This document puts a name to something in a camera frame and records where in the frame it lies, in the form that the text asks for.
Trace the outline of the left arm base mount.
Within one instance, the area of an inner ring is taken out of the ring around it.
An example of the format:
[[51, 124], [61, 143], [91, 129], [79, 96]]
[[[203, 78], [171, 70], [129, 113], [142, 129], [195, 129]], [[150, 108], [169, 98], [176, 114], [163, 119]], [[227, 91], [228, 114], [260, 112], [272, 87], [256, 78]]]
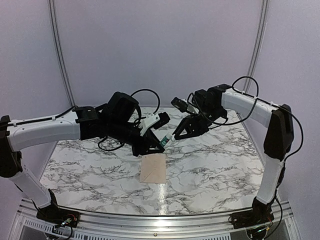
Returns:
[[46, 222], [54, 223], [62, 226], [62, 223], [68, 219], [71, 219], [70, 223], [67, 223], [69, 227], [76, 228], [79, 222], [80, 213], [78, 211], [60, 208], [57, 203], [55, 194], [48, 189], [50, 194], [50, 205], [40, 208], [36, 207], [36, 217]]

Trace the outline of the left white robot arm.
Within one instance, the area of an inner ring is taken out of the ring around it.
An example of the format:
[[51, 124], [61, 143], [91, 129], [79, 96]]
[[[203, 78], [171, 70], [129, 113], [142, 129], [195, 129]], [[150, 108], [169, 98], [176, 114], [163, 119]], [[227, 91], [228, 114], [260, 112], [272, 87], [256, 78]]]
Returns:
[[108, 137], [131, 146], [135, 157], [163, 153], [164, 147], [153, 133], [170, 120], [166, 112], [142, 116], [139, 102], [123, 92], [115, 92], [109, 102], [97, 107], [83, 106], [43, 118], [0, 120], [0, 176], [12, 181], [53, 223], [63, 219], [52, 191], [44, 187], [22, 164], [23, 149], [62, 140]]

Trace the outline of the white glue stick cap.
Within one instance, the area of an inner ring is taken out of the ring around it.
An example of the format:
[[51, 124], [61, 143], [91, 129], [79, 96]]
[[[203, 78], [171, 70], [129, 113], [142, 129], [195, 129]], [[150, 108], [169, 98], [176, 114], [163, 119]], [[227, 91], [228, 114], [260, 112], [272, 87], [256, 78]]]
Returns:
[[172, 141], [172, 142], [174, 142], [176, 139], [175, 139], [175, 135], [174, 134], [171, 134], [171, 133], [169, 133], [168, 134], [168, 138]]

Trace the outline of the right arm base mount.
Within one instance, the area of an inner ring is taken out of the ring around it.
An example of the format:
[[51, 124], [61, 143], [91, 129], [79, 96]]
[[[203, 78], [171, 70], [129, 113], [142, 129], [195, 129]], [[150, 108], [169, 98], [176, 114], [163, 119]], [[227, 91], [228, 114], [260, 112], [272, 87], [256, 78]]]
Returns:
[[234, 212], [230, 215], [228, 221], [233, 225], [234, 229], [252, 227], [273, 221], [272, 204], [274, 201], [275, 198], [271, 202], [264, 204], [255, 197], [251, 210]]

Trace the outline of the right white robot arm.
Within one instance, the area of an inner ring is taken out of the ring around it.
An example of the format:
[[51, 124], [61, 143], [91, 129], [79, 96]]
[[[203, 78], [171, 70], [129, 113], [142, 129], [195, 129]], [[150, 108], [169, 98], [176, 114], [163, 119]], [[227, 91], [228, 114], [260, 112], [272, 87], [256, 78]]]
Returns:
[[207, 133], [211, 126], [220, 125], [217, 119], [228, 118], [228, 110], [241, 114], [243, 122], [252, 119], [266, 128], [263, 142], [265, 168], [253, 201], [257, 206], [247, 214], [247, 219], [252, 224], [260, 223], [267, 216], [266, 207], [276, 197], [284, 172], [284, 162], [295, 138], [291, 107], [267, 102], [228, 84], [220, 84], [208, 90], [200, 89], [193, 93], [191, 102], [175, 97], [171, 105], [180, 112], [187, 113], [173, 132], [175, 140]]

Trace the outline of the small green white sticker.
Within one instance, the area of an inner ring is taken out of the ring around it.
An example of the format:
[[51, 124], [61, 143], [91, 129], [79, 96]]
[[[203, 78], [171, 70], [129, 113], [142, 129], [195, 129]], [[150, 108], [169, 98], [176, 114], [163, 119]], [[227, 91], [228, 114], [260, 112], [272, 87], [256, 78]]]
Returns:
[[165, 147], [165, 145], [166, 145], [170, 140], [171, 140], [170, 137], [164, 136], [163, 139], [160, 141], [160, 145], [161, 145], [162, 147]]

